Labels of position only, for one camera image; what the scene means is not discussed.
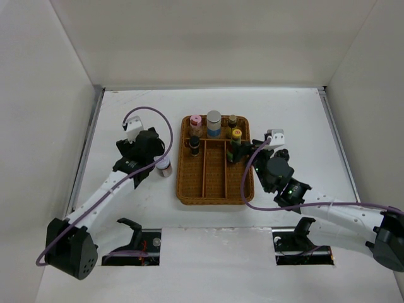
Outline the red green sauce bottle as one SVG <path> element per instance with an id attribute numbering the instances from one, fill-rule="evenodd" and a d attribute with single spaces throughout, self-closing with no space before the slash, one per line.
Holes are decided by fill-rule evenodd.
<path id="1" fill-rule="evenodd" d="M 241 146 L 242 131 L 240 129 L 233 129 L 230 136 L 230 141 L 227 143 L 226 155 L 227 161 L 230 163 L 235 162 L 235 158 L 239 147 Z"/>

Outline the black cap pepper bottle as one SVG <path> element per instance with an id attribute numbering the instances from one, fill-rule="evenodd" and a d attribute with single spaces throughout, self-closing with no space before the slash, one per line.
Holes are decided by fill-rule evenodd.
<path id="1" fill-rule="evenodd" d="M 191 155 L 197 157 L 199 154 L 200 140 L 198 136 L 191 136 L 189 139 L 189 147 L 191 149 Z"/>

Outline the silver cap blue label shaker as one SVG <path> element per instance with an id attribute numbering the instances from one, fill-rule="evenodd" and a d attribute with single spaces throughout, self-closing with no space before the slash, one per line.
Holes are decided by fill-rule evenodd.
<path id="1" fill-rule="evenodd" d="M 222 115 L 217 110 L 211 110 L 206 115 L 207 136 L 217 138 L 221 133 Z"/>

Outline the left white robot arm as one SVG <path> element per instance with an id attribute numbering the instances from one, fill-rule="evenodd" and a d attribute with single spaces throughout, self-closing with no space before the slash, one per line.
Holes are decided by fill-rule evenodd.
<path id="1" fill-rule="evenodd" d="M 47 226 L 45 263 L 77 280 L 86 278 L 98 259 L 95 234 L 101 223 L 149 176 L 165 151 L 155 128 L 141 130 L 133 142 L 119 140 L 116 145 L 121 158 L 104 183 L 80 208 Z"/>

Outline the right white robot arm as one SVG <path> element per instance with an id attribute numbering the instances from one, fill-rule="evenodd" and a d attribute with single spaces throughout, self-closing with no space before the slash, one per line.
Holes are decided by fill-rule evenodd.
<path id="1" fill-rule="evenodd" d="M 232 159 L 247 157 L 245 171 L 253 169 L 264 192 L 274 194 L 275 211 L 293 211 L 301 219 L 293 233 L 302 250 L 336 246 L 372 257 L 380 265 L 403 271 L 403 211 L 372 203 L 342 202 L 294 179 L 288 150 L 274 151 L 273 137 L 231 143 Z"/>

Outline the small red label white jar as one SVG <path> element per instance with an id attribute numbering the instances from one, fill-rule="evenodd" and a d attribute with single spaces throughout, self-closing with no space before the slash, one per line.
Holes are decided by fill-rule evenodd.
<path id="1" fill-rule="evenodd" d="M 163 157 L 161 161 L 156 163 L 156 169 L 160 176 L 169 177 L 172 174 L 171 161 L 168 156 Z"/>

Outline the brown cap yellow oil bottle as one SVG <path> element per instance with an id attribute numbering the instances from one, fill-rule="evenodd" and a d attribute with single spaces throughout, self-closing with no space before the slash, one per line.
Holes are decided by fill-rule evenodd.
<path id="1" fill-rule="evenodd" d="M 227 120 L 227 130 L 226 130 L 226 135 L 227 138 L 232 137 L 232 131 L 237 128 L 237 116 L 236 115 L 229 115 L 229 118 Z"/>

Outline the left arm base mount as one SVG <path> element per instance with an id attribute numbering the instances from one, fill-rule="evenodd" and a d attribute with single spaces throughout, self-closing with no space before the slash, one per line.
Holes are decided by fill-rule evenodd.
<path id="1" fill-rule="evenodd" d="M 143 229 L 127 218 L 117 223 L 129 227 L 132 231 L 130 241 L 102 256 L 102 266 L 159 266 L 162 245 L 161 229 Z"/>

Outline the pink cap spice jar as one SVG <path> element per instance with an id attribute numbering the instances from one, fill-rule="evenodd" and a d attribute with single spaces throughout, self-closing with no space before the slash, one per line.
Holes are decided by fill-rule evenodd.
<path id="1" fill-rule="evenodd" d="M 203 128 L 202 128 L 202 118 L 200 115 L 192 115 L 189 119 L 189 135 L 202 137 Z"/>

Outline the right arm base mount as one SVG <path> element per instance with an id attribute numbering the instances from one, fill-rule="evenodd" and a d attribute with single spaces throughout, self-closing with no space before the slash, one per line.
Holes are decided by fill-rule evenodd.
<path id="1" fill-rule="evenodd" d="M 330 246 L 317 246 L 309 240 L 309 227 L 315 219 L 301 218 L 295 227 L 272 230 L 275 262 L 278 266 L 334 265 Z"/>

